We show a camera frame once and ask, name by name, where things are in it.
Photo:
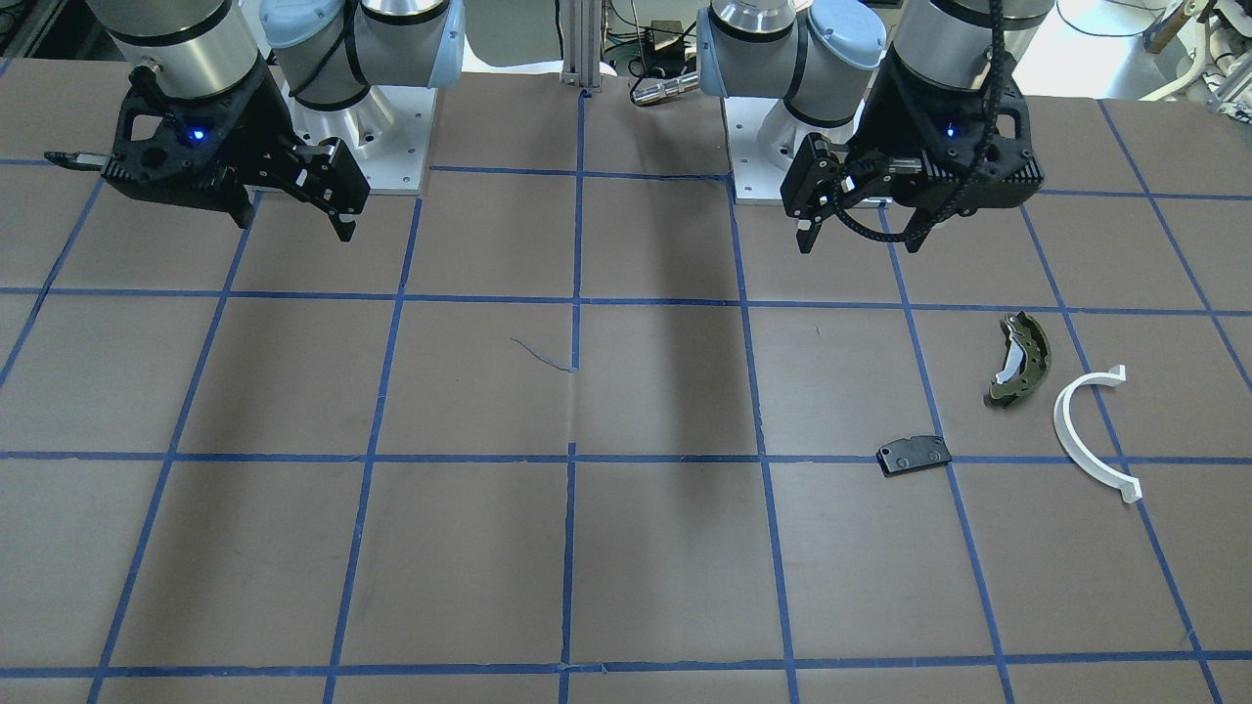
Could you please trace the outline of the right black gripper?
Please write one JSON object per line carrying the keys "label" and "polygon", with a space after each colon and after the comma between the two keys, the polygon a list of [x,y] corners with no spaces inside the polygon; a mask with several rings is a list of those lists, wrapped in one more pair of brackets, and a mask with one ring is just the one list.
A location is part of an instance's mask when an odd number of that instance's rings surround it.
{"label": "right black gripper", "polygon": [[353,241],[357,217],[371,195],[371,179],[354,152],[337,137],[314,147],[280,142],[264,148],[244,179],[237,169],[222,168],[217,174],[217,200],[240,229],[249,227],[255,215],[245,184],[278,189],[300,203],[317,205],[331,219],[341,243]]}

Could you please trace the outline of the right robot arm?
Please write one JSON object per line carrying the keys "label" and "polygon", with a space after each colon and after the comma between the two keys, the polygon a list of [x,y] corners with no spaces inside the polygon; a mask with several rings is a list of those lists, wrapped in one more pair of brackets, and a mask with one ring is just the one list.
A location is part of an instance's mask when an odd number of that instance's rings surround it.
{"label": "right robot arm", "polygon": [[93,1],[130,63],[111,150],[48,160],[121,195],[250,225],[250,188],[326,213],[352,241],[364,164],[401,135],[386,89],[433,90],[464,66],[461,1]]}

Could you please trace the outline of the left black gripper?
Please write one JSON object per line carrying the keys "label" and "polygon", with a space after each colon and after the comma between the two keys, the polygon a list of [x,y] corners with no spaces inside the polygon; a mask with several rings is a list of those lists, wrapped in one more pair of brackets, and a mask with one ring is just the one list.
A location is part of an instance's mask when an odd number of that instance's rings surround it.
{"label": "left black gripper", "polygon": [[[793,162],[788,167],[780,197],[782,212],[798,219],[796,243],[801,256],[813,252],[820,234],[820,220],[830,219],[830,205],[840,203],[845,208],[894,203],[885,177],[888,155],[878,148],[841,147],[823,133],[808,133],[793,148]],[[918,205],[913,210],[901,242],[908,253],[916,253],[942,223],[942,208]]]}

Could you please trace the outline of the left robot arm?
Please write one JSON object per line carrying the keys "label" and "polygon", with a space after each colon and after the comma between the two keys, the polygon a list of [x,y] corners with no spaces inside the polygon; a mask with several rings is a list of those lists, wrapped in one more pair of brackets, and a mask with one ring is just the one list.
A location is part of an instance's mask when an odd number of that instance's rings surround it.
{"label": "left robot arm", "polygon": [[801,253],[828,220],[914,253],[1045,183],[1013,71],[1052,8],[908,1],[889,31],[860,1],[711,1],[694,23],[700,89],[777,100],[804,129],[780,183]]}

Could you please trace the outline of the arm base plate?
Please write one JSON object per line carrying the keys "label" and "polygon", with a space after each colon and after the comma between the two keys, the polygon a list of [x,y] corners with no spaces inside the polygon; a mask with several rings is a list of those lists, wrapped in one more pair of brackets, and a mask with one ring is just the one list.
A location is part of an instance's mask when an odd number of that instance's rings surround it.
{"label": "arm base plate", "polygon": [[354,106],[331,111],[285,101],[304,142],[347,143],[376,195],[419,195],[439,95],[421,86],[372,86]]}
{"label": "arm base plate", "polygon": [[851,122],[841,127],[815,127],[788,111],[782,99],[759,96],[722,98],[726,148],[732,164],[737,203],[780,205],[780,187],[788,168],[810,133],[823,134],[828,150],[839,159],[848,157],[848,142],[861,122],[865,101],[860,100]]}

